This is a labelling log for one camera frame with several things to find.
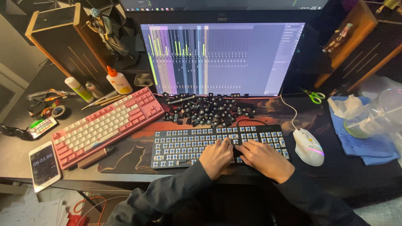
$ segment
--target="orange cap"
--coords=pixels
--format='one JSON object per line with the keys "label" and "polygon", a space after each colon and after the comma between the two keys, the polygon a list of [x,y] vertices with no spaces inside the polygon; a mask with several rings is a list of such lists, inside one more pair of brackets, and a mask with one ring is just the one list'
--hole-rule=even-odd
{"label": "orange cap", "polygon": [[117,76],[117,71],[115,69],[111,68],[110,66],[107,66],[107,73],[111,77],[116,77]]}

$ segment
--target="pink keyboard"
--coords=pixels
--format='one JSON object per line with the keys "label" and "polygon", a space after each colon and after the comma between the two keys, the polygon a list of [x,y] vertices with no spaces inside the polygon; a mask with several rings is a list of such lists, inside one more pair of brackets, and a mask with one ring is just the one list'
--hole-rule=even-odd
{"label": "pink keyboard", "polygon": [[52,134],[62,170],[131,134],[164,113],[146,87]]}

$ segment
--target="monitor screen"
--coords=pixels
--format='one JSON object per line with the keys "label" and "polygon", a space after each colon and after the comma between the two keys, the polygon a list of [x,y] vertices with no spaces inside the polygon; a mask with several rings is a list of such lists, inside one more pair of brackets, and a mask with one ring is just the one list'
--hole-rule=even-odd
{"label": "monitor screen", "polygon": [[304,23],[141,24],[157,92],[277,96]]}
{"label": "monitor screen", "polygon": [[202,10],[320,10],[328,0],[120,0],[126,12]]}

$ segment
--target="blue towel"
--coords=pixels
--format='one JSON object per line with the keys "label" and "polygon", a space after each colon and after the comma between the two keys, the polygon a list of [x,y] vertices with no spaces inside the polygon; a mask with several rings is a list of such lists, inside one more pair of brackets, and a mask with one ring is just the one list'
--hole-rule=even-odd
{"label": "blue towel", "polygon": [[[348,97],[331,97],[332,100],[345,101]],[[370,102],[367,97],[359,97],[363,105]],[[334,115],[329,107],[335,133],[342,143],[346,155],[360,156],[366,165],[379,165],[400,158],[399,152],[388,135],[380,135],[373,138],[359,139],[350,135],[343,126],[342,118]]]}

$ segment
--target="white cable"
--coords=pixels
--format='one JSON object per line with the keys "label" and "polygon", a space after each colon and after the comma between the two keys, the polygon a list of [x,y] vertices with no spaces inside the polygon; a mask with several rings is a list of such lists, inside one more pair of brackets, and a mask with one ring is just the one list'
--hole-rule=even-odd
{"label": "white cable", "polygon": [[291,107],[293,110],[295,110],[296,114],[295,114],[295,117],[293,117],[293,119],[292,119],[292,126],[295,128],[295,130],[297,130],[297,128],[296,128],[295,125],[293,124],[293,120],[295,120],[295,118],[296,118],[296,116],[297,116],[297,111],[296,111],[296,109],[283,101],[282,92],[281,92],[280,97],[281,97],[282,102],[283,102],[285,105],[287,105],[287,106]]}
{"label": "white cable", "polygon": [[[107,200],[111,200],[111,199],[115,199],[115,198],[120,198],[120,197],[129,197],[129,196],[127,196],[127,195],[124,195],[124,196],[117,196],[117,197],[113,197],[113,198],[110,198],[110,199],[106,199],[106,200],[104,200],[104,201],[102,201],[102,202],[106,202]],[[92,208],[90,208],[84,215],[82,215],[82,216],[81,216],[81,219],[80,219],[80,221],[78,221],[77,225],[80,225],[81,220],[85,217],[85,215],[86,215],[89,211],[91,211],[93,208],[95,208],[95,206],[101,204],[102,202],[100,202],[100,203],[94,205],[94,206],[93,206]]]}

